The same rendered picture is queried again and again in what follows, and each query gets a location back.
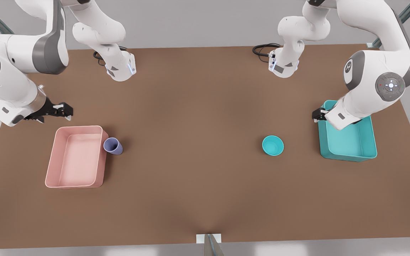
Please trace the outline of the teal bowl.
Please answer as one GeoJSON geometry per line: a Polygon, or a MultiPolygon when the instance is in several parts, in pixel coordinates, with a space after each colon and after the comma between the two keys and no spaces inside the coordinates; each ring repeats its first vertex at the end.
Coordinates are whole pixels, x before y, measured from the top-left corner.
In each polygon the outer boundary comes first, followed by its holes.
{"type": "Polygon", "coordinates": [[[262,141],[262,149],[265,154],[270,156],[278,156],[284,151],[284,142],[275,135],[269,135],[262,141]]]}

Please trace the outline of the lavender cup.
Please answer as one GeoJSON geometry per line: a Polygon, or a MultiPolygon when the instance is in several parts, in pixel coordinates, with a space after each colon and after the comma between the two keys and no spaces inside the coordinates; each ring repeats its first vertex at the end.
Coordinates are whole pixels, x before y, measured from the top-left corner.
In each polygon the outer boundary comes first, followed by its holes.
{"type": "Polygon", "coordinates": [[[123,147],[117,138],[108,138],[104,141],[104,150],[110,154],[120,155],[123,152],[123,147]]]}

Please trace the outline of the teal rectangular box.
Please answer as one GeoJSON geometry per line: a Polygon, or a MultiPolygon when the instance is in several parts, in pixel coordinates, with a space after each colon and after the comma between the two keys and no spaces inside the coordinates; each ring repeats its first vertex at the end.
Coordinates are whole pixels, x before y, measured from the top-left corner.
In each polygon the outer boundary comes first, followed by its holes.
{"type": "MultiPolygon", "coordinates": [[[[327,100],[321,107],[330,110],[335,100],[327,100]]],[[[371,117],[363,118],[342,130],[328,121],[319,121],[320,153],[326,159],[363,162],[377,157],[377,147],[371,117]]]]}

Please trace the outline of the pink rectangular box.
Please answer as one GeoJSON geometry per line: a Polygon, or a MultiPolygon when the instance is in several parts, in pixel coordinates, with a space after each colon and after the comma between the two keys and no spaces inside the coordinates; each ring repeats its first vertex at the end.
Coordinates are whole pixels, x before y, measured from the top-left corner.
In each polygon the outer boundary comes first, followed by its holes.
{"type": "Polygon", "coordinates": [[[109,135],[101,126],[61,127],[56,131],[47,175],[48,188],[98,188],[104,182],[109,135]]]}

